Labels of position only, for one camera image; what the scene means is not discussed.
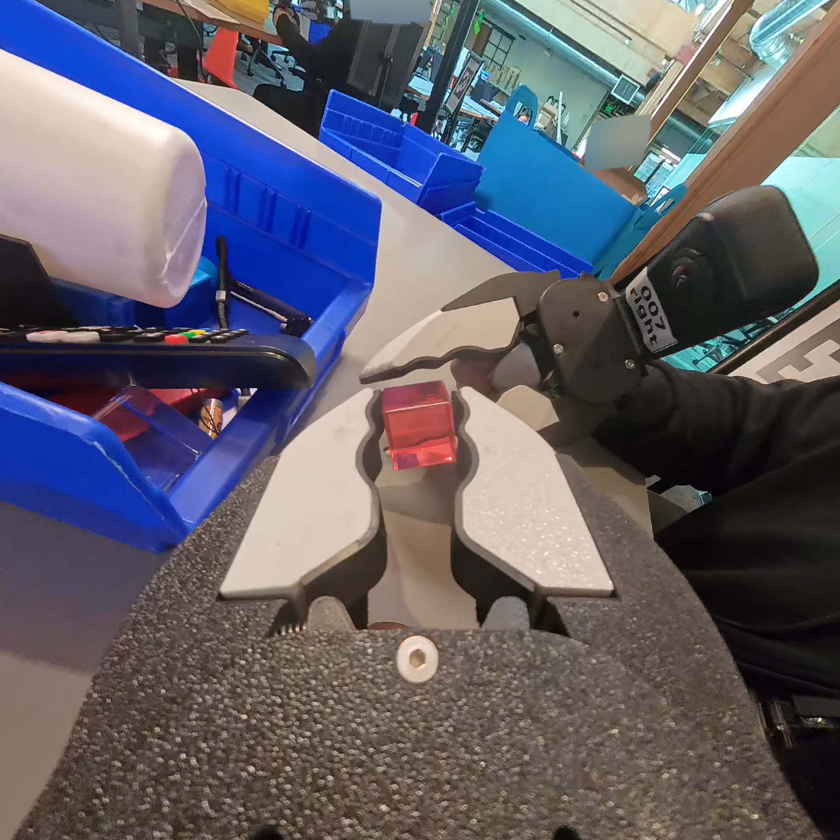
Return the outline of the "wooden post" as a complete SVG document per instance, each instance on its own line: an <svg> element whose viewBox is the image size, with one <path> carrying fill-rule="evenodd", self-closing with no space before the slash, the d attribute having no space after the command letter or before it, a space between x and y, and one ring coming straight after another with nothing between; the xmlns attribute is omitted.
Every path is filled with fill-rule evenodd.
<svg viewBox="0 0 840 840"><path fill-rule="evenodd" d="M708 204L762 183L838 104L839 6L835 3L692 172L683 199L616 268L612 284L654 257Z"/></svg>

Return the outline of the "light blue foam block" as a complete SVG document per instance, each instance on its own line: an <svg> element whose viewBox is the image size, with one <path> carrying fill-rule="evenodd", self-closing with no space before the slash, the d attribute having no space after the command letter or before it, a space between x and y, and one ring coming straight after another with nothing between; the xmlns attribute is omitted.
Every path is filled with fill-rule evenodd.
<svg viewBox="0 0 840 840"><path fill-rule="evenodd" d="M215 303L217 278L216 264L207 257L201 256L182 303L199 311L210 309Z"/></svg>

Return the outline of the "clear acrylic prism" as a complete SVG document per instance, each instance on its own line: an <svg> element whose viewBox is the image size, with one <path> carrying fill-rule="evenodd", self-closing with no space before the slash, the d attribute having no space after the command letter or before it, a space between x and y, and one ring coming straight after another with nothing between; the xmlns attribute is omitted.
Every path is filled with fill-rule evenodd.
<svg viewBox="0 0 840 840"><path fill-rule="evenodd" d="M152 390L138 385L126 387L93 418L111 431L101 420L112 421L121 412L147 422L149 428L144 433L122 444L149 483L169 492L213 440L199 429L197 414L178 413L155 397Z"/></svg>

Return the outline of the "blue corrugated plastic tote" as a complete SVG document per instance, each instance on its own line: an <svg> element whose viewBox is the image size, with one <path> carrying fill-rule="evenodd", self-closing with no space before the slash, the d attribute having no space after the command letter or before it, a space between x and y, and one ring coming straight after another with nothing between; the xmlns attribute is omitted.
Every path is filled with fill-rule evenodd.
<svg viewBox="0 0 840 840"><path fill-rule="evenodd" d="M518 86L479 154L484 171L474 194L477 206L583 259L595 277L606 280L683 199L686 187L632 204L534 129L538 111L536 94Z"/></svg>

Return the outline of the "black pole stand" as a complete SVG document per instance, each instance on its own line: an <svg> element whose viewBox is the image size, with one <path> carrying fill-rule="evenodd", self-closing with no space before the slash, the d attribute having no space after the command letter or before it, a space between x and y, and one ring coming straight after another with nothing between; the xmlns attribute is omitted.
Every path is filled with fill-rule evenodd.
<svg viewBox="0 0 840 840"><path fill-rule="evenodd" d="M434 130L438 114L447 97L449 82L452 79L460 51L468 37L479 4L480 1L459 2L455 24L448 39L433 88L427 99L425 109L419 113L415 123L416 128L427 134L431 134Z"/></svg>

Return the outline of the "white plastic cup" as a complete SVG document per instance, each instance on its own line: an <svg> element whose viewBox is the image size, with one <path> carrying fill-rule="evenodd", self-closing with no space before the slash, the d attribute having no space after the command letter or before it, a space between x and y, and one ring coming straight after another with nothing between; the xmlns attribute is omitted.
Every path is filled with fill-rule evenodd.
<svg viewBox="0 0 840 840"><path fill-rule="evenodd" d="M2 49L1 233L50 277L172 308L206 221L203 160L183 131Z"/></svg>

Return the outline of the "red translucent cube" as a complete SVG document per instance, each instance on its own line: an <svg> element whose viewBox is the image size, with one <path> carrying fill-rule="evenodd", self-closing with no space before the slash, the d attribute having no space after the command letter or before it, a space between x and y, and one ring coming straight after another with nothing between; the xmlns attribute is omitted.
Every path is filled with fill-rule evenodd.
<svg viewBox="0 0 840 840"><path fill-rule="evenodd" d="M452 398L442 381L385 388L382 417L395 471L456 462L458 443Z"/></svg>

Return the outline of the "person's black jacket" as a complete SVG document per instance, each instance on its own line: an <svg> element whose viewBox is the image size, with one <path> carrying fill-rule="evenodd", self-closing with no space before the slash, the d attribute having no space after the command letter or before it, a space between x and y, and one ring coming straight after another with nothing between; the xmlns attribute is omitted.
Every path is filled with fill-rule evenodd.
<svg viewBox="0 0 840 840"><path fill-rule="evenodd" d="M782 766L838 838L838 460L802 458L655 532L767 710Z"/></svg>

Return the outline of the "person's right hand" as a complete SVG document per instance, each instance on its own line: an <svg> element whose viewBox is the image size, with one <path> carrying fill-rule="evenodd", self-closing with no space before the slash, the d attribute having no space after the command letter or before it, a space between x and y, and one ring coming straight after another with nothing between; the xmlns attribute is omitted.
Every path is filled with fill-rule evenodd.
<svg viewBox="0 0 840 840"><path fill-rule="evenodd" d="M449 364L450 373L459 390L471 387L483 396L496 402L507 389L495 387L492 381L494 370L501 356L485 356L479 359L454 359Z"/></svg>

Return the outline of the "orange traffic cone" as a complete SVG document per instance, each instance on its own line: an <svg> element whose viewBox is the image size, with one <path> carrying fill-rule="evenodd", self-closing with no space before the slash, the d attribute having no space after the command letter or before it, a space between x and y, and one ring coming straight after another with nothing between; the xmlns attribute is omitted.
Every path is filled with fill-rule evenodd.
<svg viewBox="0 0 840 840"><path fill-rule="evenodd" d="M238 53L238 32L218 26L203 58L206 83L217 87L237 89L234 79Z"/></svg>

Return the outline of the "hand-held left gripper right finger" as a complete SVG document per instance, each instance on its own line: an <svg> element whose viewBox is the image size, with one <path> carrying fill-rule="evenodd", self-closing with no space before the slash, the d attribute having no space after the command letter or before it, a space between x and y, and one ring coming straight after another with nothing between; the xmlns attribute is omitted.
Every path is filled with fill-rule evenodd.
<svg viewBox="0 0 840 840"><path fill-rule="evenodd" d="M612 598L611 575L550 444L471 387L453 403L460 483L451 570L478 620L509 596L533 621L553 597Z"/></svg>

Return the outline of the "person's right forearm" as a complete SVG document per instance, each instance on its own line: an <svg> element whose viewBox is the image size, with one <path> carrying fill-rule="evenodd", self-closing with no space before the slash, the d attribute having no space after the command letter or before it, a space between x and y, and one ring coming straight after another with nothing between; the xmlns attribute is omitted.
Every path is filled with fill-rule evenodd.
<svg viewBox="0 0 840 840"><path fill-rule="evenodd" d="M649 364L593 433L646 476L720 495L807 460L838 461L839 380L757 381Z"/></svg>

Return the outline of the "black remote control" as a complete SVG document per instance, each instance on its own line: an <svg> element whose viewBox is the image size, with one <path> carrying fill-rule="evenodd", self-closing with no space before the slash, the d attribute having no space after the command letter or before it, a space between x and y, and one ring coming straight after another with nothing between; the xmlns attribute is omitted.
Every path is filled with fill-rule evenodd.
<svg viewBox="0 0 840 840"><path fill-rule="evenodd" d="M312 347L282 332L135 325L2 328L2 381L23 390L68 382L307 390L317 375Z"/></svg>

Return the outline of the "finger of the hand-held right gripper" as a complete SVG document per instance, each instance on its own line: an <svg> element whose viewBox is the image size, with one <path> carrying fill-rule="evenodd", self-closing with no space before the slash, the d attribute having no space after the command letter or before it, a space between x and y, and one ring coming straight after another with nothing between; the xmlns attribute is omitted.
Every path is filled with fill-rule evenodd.
<svg viewBox="0 0 840 840"><path fill-rule="evenodd" d="M519 385L501 393L497 404L546 441L562 440L560 420L546 395L525 385Z"/></svg>
<svg viewBox="0 0 840 840"><path fill-rule="evenodd" d="M511 298L436 310L370 358L359 382L388 382L414 371L436 370L455 360L498 360L516 344L520 320Z"/></svg>

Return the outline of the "red plastic piece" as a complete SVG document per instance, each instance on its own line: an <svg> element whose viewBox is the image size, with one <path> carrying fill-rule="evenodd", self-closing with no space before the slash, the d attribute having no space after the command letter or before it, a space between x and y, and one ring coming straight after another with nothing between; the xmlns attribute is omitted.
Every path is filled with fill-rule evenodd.
<svg viewBox="0 0 840 840"><path fill-rule="evenodd" d="M218 398L223 400L234 393L220 389L169 389L152 390L151 393L163 404L170 406L184 416L196 414L205 400ZM103 385L71 385L60 391L48 392L46 399L52 403L69 408L80 414L94 417L114 396L119 389ZM121 412L121 416L114 420L101 420L108 425L123 443L130 441L144 433L149 424L138 418L131 418L128 413Z"/></svg>

